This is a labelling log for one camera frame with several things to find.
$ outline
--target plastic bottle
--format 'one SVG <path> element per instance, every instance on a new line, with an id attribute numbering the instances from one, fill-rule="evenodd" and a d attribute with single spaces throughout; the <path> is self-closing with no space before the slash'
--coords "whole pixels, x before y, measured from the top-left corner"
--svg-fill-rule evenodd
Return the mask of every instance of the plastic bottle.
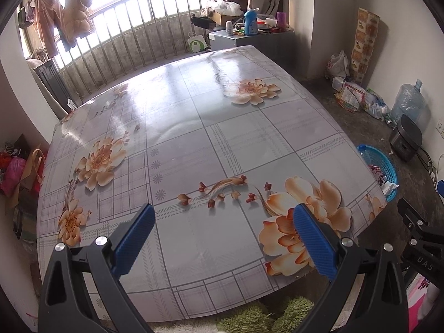
<path id="1" fill-rule="evenodd" d="M 258 14 L 254 9 L 248 9 L 245 13 L 245 35 L 258 34 Z"/>
<path id="2" fill-rule="evenodd" d="M 401 86 L 390 114 L 394 122 L 398 122 L 402 114 L 406 114 L 414 123 L 418 123 L 425 108 L 425 100 L 420 92 L 421 86 L 420 79 L 417 79 L 415 86 L 410 84 Z"/>
<path id="3" fill-rule="evenodd" d="M 226 26 L 226 35 L 232 36 L 233 35 L 233 23 L 231 21 L 227 21 L 225 26 Z"/>

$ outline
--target pink cup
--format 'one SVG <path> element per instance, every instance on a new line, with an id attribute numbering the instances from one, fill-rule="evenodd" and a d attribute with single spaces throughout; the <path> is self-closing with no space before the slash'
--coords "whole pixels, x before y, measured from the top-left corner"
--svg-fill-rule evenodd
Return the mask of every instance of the pink cup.
<path id="1" fill-rule="evenodd" d="M 277 25 L 279 27 L 285 27 L 287 24 L 287 14 L 285 12 L 276 13 Z"/>

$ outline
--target green and white bag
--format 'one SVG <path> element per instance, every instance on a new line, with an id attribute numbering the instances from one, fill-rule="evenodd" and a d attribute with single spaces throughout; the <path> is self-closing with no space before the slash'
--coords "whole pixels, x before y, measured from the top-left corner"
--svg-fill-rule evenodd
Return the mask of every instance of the green and white bag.
<path id="1" fill-rule="evenodd" d="M 202 35 L 196 35 L 194 32 L 190 32 L 188 33 L 188 37 L 188 46 L 191 52 L 201 52 L 208 47 Z"/>

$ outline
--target electrical outlet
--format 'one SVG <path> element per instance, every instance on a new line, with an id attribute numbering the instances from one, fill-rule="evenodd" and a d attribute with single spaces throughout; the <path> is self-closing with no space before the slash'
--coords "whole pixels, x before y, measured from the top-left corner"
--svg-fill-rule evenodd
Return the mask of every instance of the electrical outlet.
<path id="1" fill-rule="evenodd" d="M 443 133 L 443 131 L 444 131 L 444 124 L 443 124 L 443 122 L 441 120 L 438 120 L 437 125 L 436 125 L 436 129 L 438 130 L 438 132 L 440 134 Z"/>

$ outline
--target floral tablecloth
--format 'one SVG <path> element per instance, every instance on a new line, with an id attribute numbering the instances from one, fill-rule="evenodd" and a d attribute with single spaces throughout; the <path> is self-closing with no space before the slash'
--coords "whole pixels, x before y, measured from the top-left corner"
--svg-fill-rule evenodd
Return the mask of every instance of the floral tablecloth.
<path id="1" fill-rule="evenodd" d="M 42 277 L 58 241 L 109 236 L 147 201 L 156 225 L 120 282 L 148 322 L 222 312 L 305 275 L 299 202 L 351 237 L 386 204 L 339 125 L 252 46 L 148 71 L 61 121 L 39 197 Z"/>

